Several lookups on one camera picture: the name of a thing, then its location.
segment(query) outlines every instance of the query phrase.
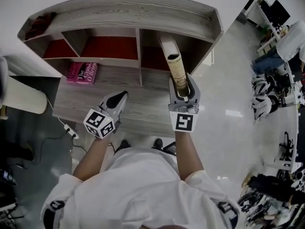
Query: sneaker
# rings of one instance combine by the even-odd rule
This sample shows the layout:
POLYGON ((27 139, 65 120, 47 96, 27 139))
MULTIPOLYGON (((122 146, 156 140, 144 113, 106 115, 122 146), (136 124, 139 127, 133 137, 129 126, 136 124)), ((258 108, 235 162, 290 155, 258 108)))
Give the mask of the sneaker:
POLYGON ((157 138, 153 144, 153 149, 162 150, 163 149, 163 141, 160 138, 157 138))
POLYGON ((123 149, 123 148, 129 148, 129 147, 131 147, 131 146, 130 146, 130 144, 127 142, 127 140, 124 139, 124 140, 121 141, 121 145, 120 145, 120 148, 121 148, 121 149, 123 149))

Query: computer monitor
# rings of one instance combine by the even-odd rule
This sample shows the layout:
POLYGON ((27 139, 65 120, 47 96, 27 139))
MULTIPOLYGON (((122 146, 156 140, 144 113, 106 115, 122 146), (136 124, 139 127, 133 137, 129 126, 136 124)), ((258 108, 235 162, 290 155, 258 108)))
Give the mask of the computer monitor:
POLYGON ((270 22, 273 23, 274 27, 283 25, 290 18, 290 14, 278 0, 275 0, 275 2, 271 5, 270 10, 272 14, 270 22))

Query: paper roll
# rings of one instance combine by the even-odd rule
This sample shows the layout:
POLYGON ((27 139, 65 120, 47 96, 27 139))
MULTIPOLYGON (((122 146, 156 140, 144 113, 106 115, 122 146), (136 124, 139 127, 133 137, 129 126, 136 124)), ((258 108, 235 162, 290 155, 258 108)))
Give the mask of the paper roll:
POLYGON ((159 40, 168 64, 172 77, 176 84, 178 94, 187 97, 189 88, 187 85, 186 74, 182 62, 181 54, 174 38, 166 33, 159 33, 159 40))
POLYGON ((47 109, 47 96, 32 87, 8 77, 3 105, 42 114, 47 109))

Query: pink book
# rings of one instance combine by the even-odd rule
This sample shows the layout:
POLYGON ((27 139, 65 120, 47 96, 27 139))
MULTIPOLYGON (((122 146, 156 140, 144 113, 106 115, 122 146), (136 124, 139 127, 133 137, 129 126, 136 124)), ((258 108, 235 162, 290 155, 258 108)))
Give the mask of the pink book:
POLYGON ((93 84, 97 70, 97 63, 72 63, 67 75, 68 82, 93 84))

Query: jeans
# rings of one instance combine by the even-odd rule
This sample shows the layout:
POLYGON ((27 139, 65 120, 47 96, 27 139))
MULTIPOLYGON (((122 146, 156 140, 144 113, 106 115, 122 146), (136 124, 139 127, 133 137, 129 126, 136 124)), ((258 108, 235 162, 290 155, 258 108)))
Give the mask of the jeans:
POLYGON ((252 69, 255 74, 264 74, 265 70, 276 69, 280 67, 284 62, 278 55, 276 47, 271 49, 265 55, 257 58, 253 61, 252 69))

